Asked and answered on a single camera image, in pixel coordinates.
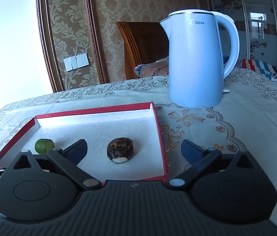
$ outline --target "ornate picture frame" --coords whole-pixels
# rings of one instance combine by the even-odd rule
[[[98,38],[98,30],[95,23],[92,0],[85,0],[85,7],[98,79],[100,84],[108,83],[109,79],[105,66],[105,60],[102,55],[102,45],[100,39]],[[36,0],[36,9],[41,46],[53,92],[64,91],[65,87],[61,78],[55,46],[53,43],[48,0]]]

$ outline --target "blue gripper pad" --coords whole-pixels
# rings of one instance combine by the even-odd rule
[[[74,165],[77,165],[86,156],[87,150],[86,141],[80,139],[68,148],[62,150],[62,155]]]
[[[194,165],[203,159],[208,152],[190,140],[185,139],[181,144],[181,154],[190,165]]]

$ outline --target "wooden headboard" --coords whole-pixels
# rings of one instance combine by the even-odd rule
[[[126,79],[139,78],[134,68],[150,64],[169,55],[168,37],[158,22],[116,23],[124,40],[124,69]]]

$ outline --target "damask wallpaper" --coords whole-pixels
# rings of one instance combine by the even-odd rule
[[[169,13],[197,8],[196,0],[95,0],[109,79],[125,79],[124,43],[117,21],[158,22]]]
[[[99,84],[84,0],[48,0],[53,41],[65,90]],[[67,72],[64,58],[87,53],[90,66]]]

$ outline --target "colorful striped fabric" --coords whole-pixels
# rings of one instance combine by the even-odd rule
[[[256,73],[265,75],[270,80],[277,82],[277,79],[273,78],[271,75],[271,73],[277,73],[277,67],[272,66],[264,61],[257,59],[238,59],[235,67],[253,70]]]

